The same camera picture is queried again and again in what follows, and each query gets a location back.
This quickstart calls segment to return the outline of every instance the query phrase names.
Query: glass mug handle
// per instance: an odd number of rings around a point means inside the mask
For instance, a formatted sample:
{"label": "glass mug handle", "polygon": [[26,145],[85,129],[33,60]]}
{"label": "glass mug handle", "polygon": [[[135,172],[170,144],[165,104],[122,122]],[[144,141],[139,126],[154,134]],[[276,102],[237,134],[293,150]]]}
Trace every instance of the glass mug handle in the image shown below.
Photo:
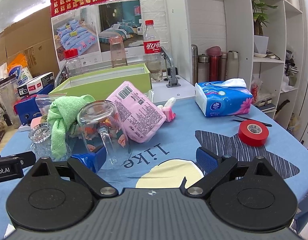
{"label": "glass mug handle", "polygon": [[106,126],[102,126],[97,131],[101,135],[101,138],[102,138],[102,141],[103,141],[104,146],[106,148],[106,151],[107,151],[108,157],[110,159],[110,162],[114,166],[118,165],[118,160],[116,158],[115,151],[114,151],[114,148],[113,148],[113,144],[112,144],[110,135],[108,133],[107,127]]}

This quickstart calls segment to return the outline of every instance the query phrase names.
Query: cardboard box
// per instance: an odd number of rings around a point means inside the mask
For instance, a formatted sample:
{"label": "cardboard box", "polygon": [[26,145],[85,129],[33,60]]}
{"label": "cardboard box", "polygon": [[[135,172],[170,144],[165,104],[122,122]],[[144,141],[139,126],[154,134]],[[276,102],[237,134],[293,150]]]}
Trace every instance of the cardboard box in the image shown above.
{"label": "cardboard box", "polygon": [[17,92],[20,97],[33,95],[41,91],[50,83],[54,83],[53,72],[43,74],[27,81],[25,84],[17,87]]}
{"label": "cardboard box", "polygon": [[59,72],[50,7],[46,7],[7,27],[0,34],[0,65],[10,64],[24,53],[33,77]]}
{"label": "cardboard box", "polygon": [[79,97],[88,94],[95,100],[105,100],[124,81],[131,82],[142,93],[147,93],[152,89],[150,71],[142,63],[71,77],[49,95],[66,93],[67,96]]}

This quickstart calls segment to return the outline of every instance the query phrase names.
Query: red tape roll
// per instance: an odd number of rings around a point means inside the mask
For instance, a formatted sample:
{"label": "red tape roll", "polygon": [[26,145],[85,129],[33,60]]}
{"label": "red tape roll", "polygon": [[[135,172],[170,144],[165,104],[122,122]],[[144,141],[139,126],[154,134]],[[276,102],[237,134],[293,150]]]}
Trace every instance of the red tape roll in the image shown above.
{"label": "red tape roll", "polygon": [[238,137],[249,146],[263,146],[269,136],[269,130],[261,122],[246,120],[239,126]]}

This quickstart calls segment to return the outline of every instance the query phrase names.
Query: green towel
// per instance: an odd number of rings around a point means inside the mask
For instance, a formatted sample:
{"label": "green towel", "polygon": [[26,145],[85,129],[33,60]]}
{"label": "green towel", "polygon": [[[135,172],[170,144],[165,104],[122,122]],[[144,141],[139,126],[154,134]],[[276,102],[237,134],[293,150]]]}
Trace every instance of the green towel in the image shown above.
{"label": "green towel", "polygon": [[62,158],[66,154],[65,134],[76,121],[79,111],[95,99],[90,95],[81,97],[60,97],[51,104],[47,121],[52,126],[52,155]]}

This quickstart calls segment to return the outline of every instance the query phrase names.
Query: coca-cola bottle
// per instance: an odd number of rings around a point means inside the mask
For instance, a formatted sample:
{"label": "coca-cola bottle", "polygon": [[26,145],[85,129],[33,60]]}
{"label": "coca-cola bottle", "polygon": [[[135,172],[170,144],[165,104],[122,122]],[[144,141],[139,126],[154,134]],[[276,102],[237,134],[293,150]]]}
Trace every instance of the coca-cola bottle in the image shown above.
{"label": "coca-cola bottle", "polygon": [[160,82],[163,78],[161,67],[161,46],[159,37],[154,29],[154,21],[145,21],[146,31],[144,33],[144,51],[146,57],[146,66],[150,71],[152,82]]}

